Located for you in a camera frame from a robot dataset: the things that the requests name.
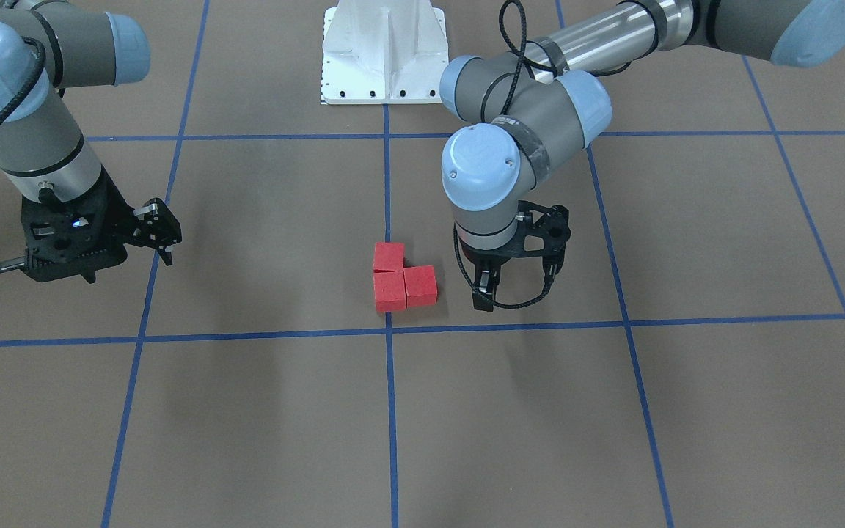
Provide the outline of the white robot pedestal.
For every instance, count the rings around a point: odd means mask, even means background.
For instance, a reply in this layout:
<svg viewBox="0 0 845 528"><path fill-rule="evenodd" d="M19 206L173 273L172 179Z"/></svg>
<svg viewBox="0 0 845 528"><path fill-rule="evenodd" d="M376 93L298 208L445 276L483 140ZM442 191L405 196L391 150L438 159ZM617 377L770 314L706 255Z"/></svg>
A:
<svg viewBox="0 0 845 528"><path fill-rule="evenodd" d="M429 1L339 1L323 16L320 101L439 103L446 17Z"/></svg>

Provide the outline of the red block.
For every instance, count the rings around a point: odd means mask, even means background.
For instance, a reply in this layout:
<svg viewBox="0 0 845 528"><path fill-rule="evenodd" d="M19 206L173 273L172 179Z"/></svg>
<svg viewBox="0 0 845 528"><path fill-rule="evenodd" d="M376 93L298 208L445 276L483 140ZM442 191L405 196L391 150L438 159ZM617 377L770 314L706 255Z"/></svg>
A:
<svg viewBox="0 0 845 528"><path fill-rule="evenodd" d="M406 307L428 307L437 303L436 270L432 265L403 268Z"/></svg>
<svg viewBox="0 0 845 528"><path fill-rule="evenodd" d="M406 247L403 243L379 241L373 245L373 273L396 273L403 270Z"/></svg>
<svg viewBox="0 0 845 528"><path fill-rule="evenodd" d="M378 313L406 310L408 294L403 271L379 271L373 274L373 303Z"/></svg>

